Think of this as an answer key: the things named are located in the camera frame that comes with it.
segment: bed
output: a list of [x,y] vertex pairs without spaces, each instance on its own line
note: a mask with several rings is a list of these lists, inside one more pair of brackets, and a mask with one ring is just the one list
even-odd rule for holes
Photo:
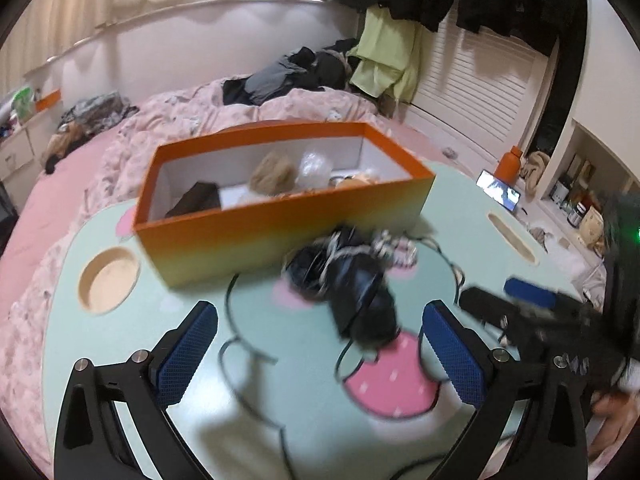
[[42,415],[42,345],[50,300],[73,236],[92,215],[138,195],[160,144],[260,120],[366,121],[429,160],[451,164],[423,135],[355,95],[293,90],[261,107],[223,106],[220,81],[167,92],[41,175],[0,260],[0,409],[34,464],[52,478]]

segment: table top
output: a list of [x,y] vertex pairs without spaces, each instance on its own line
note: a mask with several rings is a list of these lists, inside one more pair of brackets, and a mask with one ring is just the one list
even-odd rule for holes
[[[135,202],[99,212],[67,253],[49,317],[43,396],[51,450],[79,358],[94,365],[126,361],[136,350],[152,349],[199,300],[207,300],[218,309],[218,334],[182,402],[168,414],[214,478],[383,480],[400,470],[406,470],[396,477],[402,480],[426,478],[473,409],[460,403],[418,336],[424,305],[444,301],[496,348],[495,337],[455,305],[462,286],[503,294],[505,280],[519,276],[575,293],[524,227],[471,179],[443,164],[430,167],[436,180],[413,233],[428,240],[418,249],[415,269],[388,273],[402,334],[377,355],[340,340],[328,307],[292,294],[276,267],[233,283],[227,276],[168,290],[137,239],[122,231]],[[535,264],[508,244],[489,213],[525,242]],[[78,279],[98,252],[116,245],[140,257],[140,276],[117,309],[94,316],[80,307]],[[126,405],[118,403],[117,410],[143,473],[159,478]],[[521,414],[519,406],[505,434],[513,433]]]

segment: white shutter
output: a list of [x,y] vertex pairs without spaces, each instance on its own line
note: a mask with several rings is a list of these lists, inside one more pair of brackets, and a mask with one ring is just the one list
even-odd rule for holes
[[412,104],[500,158],[525,135],[548,58],[517,38],[458,28],[457,8],[437,34],[425,31]]

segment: phone screen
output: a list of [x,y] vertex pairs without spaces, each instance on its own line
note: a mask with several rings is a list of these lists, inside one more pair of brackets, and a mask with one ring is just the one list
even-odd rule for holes
[[503,181],[495,178],[488,171],[483,171],[476,182],[487,195],[493,198],[498,204],[513,212],[520,200],[520,193],[513,187],[507,186]]

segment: blue gripper pad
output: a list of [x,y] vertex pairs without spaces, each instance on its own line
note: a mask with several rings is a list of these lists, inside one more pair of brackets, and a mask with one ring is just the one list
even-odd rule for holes
[[516,300],[526,301],[541,308],[553,308],[556,305],[555,292],[523,282],[518,278],[509,278],[504,282],[504,293]]
[[424,308],[422,330],[433,351],[436,352],[440,364],[449,376],[460,400],[465,404],[471,404],[476,410],[479,409],[486,397],[482,368],[455,330],[437,310],[436,302],[432,302]]
[[211,345],[218,331],[218,312],[216,308],[205,301],[201,312],[185,329],[178,343],[174,346],[167,359],[158,368],[156,376],[156,401],[159,406],[166,408],[178,404],[196,373],[204,354]]

